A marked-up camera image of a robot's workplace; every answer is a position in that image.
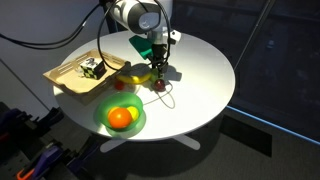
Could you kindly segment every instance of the bowl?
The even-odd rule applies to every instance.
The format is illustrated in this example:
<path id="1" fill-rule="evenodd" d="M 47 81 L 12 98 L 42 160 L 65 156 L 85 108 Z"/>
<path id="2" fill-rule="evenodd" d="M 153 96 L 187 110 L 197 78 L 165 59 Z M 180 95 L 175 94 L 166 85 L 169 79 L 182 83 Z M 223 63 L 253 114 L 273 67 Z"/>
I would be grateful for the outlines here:
<path id="1" fill-rule="evenodd" d="M 113 107 L 123 107 L 127 108 L 129 106 L 134 106 L 138 109 L 139 117 L 134 122 L 131 122 L 128 126 L 124 128 L 113 128 L 111 127 L 109 120 L 108 120 L 108 112 Z M 111 96 L 106 97 L 98 106 L 95 118 L 101 122 L 106 128 L 112 129 L 114 131 L 129 131 L 130 129 L 134 128 L 136 124 L 141 120 L 143 113 L 143 103 L 139 96 L 130 92 L 118 92 Z"/>

